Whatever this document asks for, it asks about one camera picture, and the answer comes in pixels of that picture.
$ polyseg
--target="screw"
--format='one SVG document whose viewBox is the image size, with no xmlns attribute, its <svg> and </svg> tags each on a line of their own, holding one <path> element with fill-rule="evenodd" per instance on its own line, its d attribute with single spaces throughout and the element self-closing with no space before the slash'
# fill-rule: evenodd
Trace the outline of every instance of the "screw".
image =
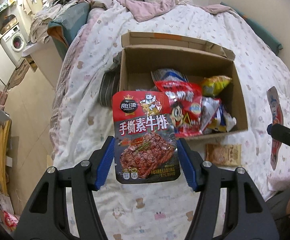
<svg viewBox="0 0 290 240">
<path fill-rule="evenodd" d="M 82 165 L 83 167 L 87 167 L 87 166 L 89 165 L 89 160 L 83 160 L 83 161 L 81 162 L 81 165 Z"/>
<path fill-rule="evenodd" d="M 212 166 L 212 164 L 209 161 L 204 161 L 203 166 L 209 168 L 210 166 Z"/>
<path fill-rule="evenodd" d="M 48 169 L 47 169 L 47 172 L 48 173 L 54 173 L 55 172 L 55 167 L 49 167 Z"/>
<path fill-rule="evenodd" d="M 245 169 L 242 168 L 242 167 L 238 167 L 238 168 L 237 168 L 237 172 L 238 172 L 239 174 L 244 174 L 244 173 L 245 173 Z"/>
</svg>

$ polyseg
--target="bed sheet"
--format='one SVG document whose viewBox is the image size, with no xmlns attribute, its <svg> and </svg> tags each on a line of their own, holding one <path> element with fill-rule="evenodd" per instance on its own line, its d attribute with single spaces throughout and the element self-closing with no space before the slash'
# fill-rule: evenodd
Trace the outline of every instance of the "bed sheet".
<svg viewBox="0 0 290 240">
<path fill-rule="evenodd" d="M 101 79 L 122 50 L 121 35 L 130 31 L 159 32 L 200 38 L 231 49 L 242 85 L 249 130 L 208 141 L 189 141 L 192 150 L 205 154 L 205 143 L 242 144 L 242 166 L 264 199 L 274 192 L 267 185 L 271 137 L 266 127 L 272 121 L 266 91 L 276 86 L 284 125 L 290 128 L 290 72 L 285 64 L 234 12 L 211 15 L 194 6 L 177 6 L 170 12 L 138 23 L 118 2 L 100 14 L 80 54 L 72 61 L 66 94 L 58 109 L 54 165 L 70 168 L 88 159 L 114 135 L 112 111 L 98 103 Z M 290 147 L 282 145 L 277 173 L 290 171 Z M 105 185 L 94 192 L 95 203 L 109 239 L 184 239 L 199 193 L 187 186 L 183 173 L 171 182 L 123 185 L 115 179 L 112 164 Z M 222 190 L 215 235 L 222 232 L 226 192 Z M 67 192 L 71 232 L 78 235 L 71 191 Z"/>
</svg>

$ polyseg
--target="tiled floor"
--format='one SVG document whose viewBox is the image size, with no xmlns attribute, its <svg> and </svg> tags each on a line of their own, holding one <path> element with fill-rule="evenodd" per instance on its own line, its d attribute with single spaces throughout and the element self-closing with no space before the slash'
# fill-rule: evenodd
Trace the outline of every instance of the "tiled floor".
<svg viewBox="0 0 290 240">
<path fill-rule="evenodd" d="M 54 90 L 39 69 L 28 70 L 24 80 L 9 91 L 5 111 L 10 114 L 13 158 L 8 168 L 8 193 L 16 214 L 21 214 L 37 182 L 52 165 L 49 120 Z"/>
</svg>

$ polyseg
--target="washing machine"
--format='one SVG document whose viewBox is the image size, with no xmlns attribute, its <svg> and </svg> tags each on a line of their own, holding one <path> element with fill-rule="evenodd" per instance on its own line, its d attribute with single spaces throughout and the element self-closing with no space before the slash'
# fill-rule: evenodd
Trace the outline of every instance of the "washing machine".
<svg viewBox="0 0 290 240">
<path fill-rule="evenodd" d="M 6 54 L 18 68 L 23 62 L 23 49 L 26 47 L 25 39 L 20 32 L 18 25 L 9 30 L 1 39 L 0 44 L 4 48 Z"/>
</svg>

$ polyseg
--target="crown logo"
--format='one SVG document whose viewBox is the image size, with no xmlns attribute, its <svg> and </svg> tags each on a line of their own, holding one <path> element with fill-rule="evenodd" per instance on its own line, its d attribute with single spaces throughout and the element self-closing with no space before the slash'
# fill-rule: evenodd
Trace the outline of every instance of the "crown logo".
<svg viewBox="0 0 290 240">
<path fill-rule="evenodd" d="M 125 99 L 133 99 L 130 95 L 127 95 L 127 97 L 124 97 Z"/>
</svg>

